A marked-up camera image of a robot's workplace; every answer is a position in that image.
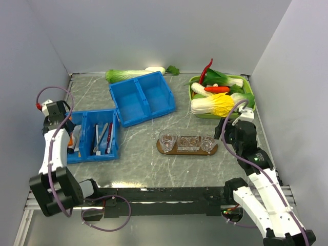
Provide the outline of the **orange toothpaste tube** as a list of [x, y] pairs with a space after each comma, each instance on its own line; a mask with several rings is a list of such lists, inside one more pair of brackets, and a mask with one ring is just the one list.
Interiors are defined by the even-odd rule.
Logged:
[[68, 142], [68, 145], [67, 145], [67, 152], [68, 152], [69, 154], [74, 153], [74, 148], [75, 148], [75, 146], [74, 146], [73, 138], [70, 137], [69, 142]]

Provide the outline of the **clear plastic tray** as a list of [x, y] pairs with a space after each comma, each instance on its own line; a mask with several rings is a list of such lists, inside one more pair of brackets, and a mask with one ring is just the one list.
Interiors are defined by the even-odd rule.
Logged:
[[193, 129], [179, 129], [176, 144], [177, 152], [197, 152], [200, 149], [199, 133]]

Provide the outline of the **clear faceted plastic cup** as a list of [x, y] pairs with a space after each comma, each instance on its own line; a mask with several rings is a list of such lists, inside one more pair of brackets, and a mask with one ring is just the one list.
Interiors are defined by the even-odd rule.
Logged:
[[163, 130], [160, 132], [158, 140], [164, 152], [172, 151], [177, 140], [177, 131], [170, 129]]

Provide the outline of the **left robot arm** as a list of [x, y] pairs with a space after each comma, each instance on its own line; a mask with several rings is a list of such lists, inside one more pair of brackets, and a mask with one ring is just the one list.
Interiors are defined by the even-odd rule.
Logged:
[[95, 206], [100, 203], [101, 192], [96, 189], [93, 179], [77, 182], [67, 168], [68, 146], [76, 124], [71, 119], [62, 123], [67, 116], [69, 105], [64, 101], [47, 100], [37, 104], [45, 115], [42, 134], [45, 151], [38, 174], [29, 180], [30, 189], [47, 217], [67, 212], [84, 201]]

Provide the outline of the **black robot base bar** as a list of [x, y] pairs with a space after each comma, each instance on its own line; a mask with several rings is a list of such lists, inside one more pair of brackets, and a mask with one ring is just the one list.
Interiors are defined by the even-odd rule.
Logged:
[[105, 218], [132, 216], [194, 215], [221, 216], [227, 209], [240, 210], [241, 205], [225, 187], [175, 188], [99, 188], [93, 198], [78, 208], [104, 208]]

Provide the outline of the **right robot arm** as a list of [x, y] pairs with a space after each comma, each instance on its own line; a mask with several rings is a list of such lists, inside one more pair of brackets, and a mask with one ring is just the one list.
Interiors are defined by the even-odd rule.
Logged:
[[287, 201], [268, 154], [258, 147], [255, 125], [242, 120], [234, 124], [222, 118], [214, 138], [221, 139], [237, 158], [261, 197], [258, 200], [242, 178], [225, 183], [225, 201], [242, 206], [261, 232], [263, 244], [312, 245], [316, 236], [312, 230], [305, 229]]

